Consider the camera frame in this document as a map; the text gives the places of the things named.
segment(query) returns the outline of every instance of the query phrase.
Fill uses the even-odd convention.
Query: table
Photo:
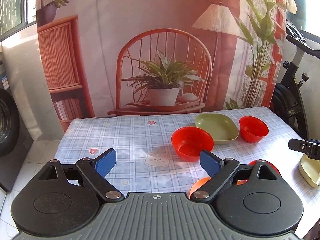
[[[231,144],[216,145],[212,152],[221,159],[232,157],[244,164],[255,159],[273,163],[303,202],[304,215],[296,230],[302,238],[320,217],[320,190],[312,188],[299,172],[302,153],[288,148],[291,138],[300,137],[266,107],[215,113],[229,116],[238,128],[240,117],[245,115],[258,117],[268,125],[269,134],[259,143],[247,143],[239,136]],[[194,182],[208,174],[199,162],[188,163],[175,154],[171,135],[180,127],[194,126],[198,114],[74,119],[55,158],[62,164],[75,163],[113,148],[117,152],[117,162],[106,179],[124,195],[129,191],[188,192]],[[99,152],[92,155],[90,149],[94,148]]]

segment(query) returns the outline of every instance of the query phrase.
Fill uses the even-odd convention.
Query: washing machine door
[[[19,111],[13,97],[0,89],[0,157],[16,146],[20,131]]]

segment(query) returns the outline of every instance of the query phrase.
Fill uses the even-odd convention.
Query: tiled floor
[[[54,158],[60,141],[34,141],[23,163],[12,191],[6,196],[0,214],[0,240],[10,240],[18,230],[12,220],[10,209],[13,199],[32,177]]]

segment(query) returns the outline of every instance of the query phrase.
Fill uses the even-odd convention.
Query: green bowl
[[[239,136],[238,128],[230,117],[223,114],[200,114],[195,118],[196,127],[207,131],[214,144],[227,144]]]

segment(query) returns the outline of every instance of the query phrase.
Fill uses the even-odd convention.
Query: metal screw
[[[193,195],[199,199],[204,199],[209,197],[209,193],[206,191],[196,191]]]
[[[108,191],[106,193],[106,197],[110,199],[118,199],[121,197],[121,193],[119,191]]]

